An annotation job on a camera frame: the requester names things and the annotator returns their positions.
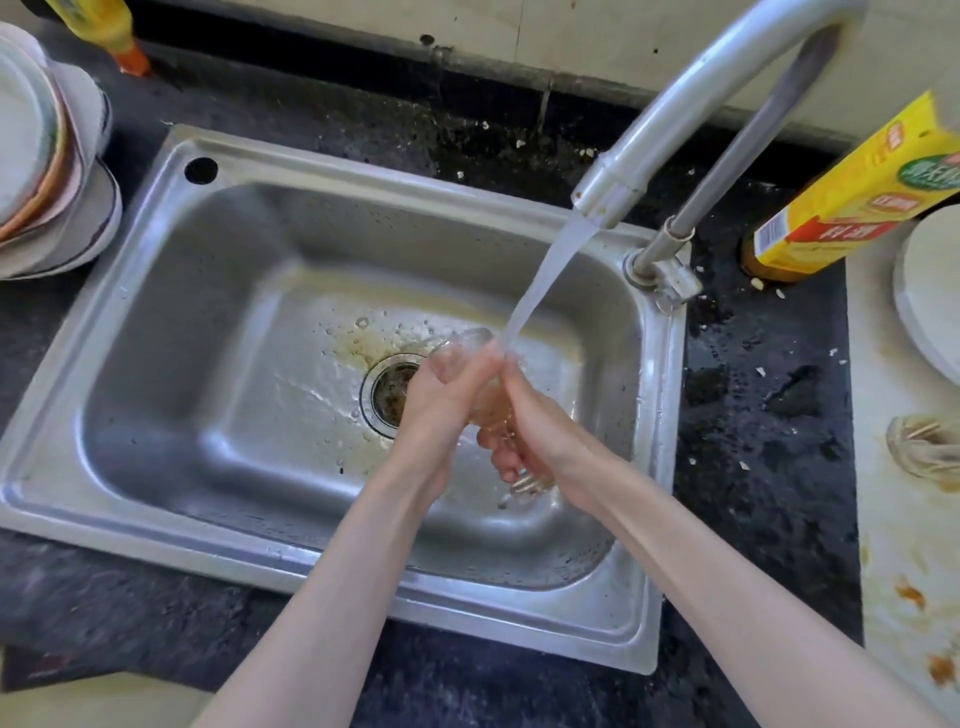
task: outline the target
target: drain strainer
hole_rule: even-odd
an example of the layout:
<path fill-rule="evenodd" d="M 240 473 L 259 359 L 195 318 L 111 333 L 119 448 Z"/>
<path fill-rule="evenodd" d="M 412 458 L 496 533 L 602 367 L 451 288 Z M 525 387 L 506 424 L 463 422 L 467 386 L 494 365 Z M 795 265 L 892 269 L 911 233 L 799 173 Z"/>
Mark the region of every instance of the drain strainer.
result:
<path fill-rule="evenodd" d="M 407 384 L 423 359 L 415 353 L 398 353 L 367 372 L 360 388 L 360 409 L 367 424 L 384 437 L 396 437 L 407 401 Z"/>

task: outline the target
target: forearm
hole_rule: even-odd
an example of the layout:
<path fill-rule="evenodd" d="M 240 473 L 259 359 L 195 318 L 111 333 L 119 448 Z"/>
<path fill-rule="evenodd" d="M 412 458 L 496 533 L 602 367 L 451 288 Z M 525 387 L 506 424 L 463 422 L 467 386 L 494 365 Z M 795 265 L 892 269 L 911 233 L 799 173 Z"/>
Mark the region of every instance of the forearm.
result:
<path fill-rule="evenodd" d="M 428 503 L 381 469 L 195 728 L 346 728 Z"/>
<path fill-rule="evenodd" d="M 680 611 L 764 728 L 946 726 L 825 619 L 619 459 L 595 466 L 602 520 Z"/>

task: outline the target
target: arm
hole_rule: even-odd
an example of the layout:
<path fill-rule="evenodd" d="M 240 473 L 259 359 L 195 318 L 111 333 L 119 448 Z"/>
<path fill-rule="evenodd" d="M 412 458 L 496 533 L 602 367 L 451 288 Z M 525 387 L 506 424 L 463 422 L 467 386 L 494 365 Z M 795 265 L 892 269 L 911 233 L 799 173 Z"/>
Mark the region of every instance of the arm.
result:
<path fill-rule="evenodd" d="M 603 523 L 689 622 L 764 728 L 947 728 L 919 695 L 535 391 L 515 363 L 504 385 L 518 446 L 481 432 L 513 482 L 550 471 Z"/>
<path fill-rule="evenodd" d="M 501 363 L 488 349 L 446 385 L 420 367 L 387 462 L 194 728 L 349 726 L 417 529 L 446 486 L 476 393 Z"/>

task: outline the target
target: orange bottle cap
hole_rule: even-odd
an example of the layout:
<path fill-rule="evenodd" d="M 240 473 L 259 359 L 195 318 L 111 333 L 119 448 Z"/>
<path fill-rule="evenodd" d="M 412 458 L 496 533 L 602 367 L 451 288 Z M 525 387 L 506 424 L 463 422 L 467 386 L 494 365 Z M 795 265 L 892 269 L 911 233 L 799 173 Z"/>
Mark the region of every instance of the orange bottle cap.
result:
<path fill-rule="evenodd" d="M 111 53 L 111 55 L 116 59 L 117 65 L 124 73 L 138 77 L 150 75 L 150 59 L 136 43 L 131 46 L 129 51 Z"/>

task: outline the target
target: food debris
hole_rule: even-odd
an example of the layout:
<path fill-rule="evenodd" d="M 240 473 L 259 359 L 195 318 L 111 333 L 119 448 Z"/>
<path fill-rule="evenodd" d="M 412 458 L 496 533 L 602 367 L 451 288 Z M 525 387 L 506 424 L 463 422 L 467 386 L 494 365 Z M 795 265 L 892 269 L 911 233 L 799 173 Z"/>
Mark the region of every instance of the food debris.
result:
<path fill-rule="evenodd" d="M 913 586 L 905 577 L 901 576 L 898 582 L 894 585 L 894 590 L 896 590 L 897 595 L 901 599 L 906 599 L 909 602 L 912 602 L 917 609 L 921 612 L 926 610 L 926 597 L 924 593 Z"/>
<path fill-rule="evenodd" d="M 926 671 L 930 673 L 930 677 L 938 688 L 945 688 L 947 685 L 957 687 L 957 665 L 949 655 L 928 654 Z"/>

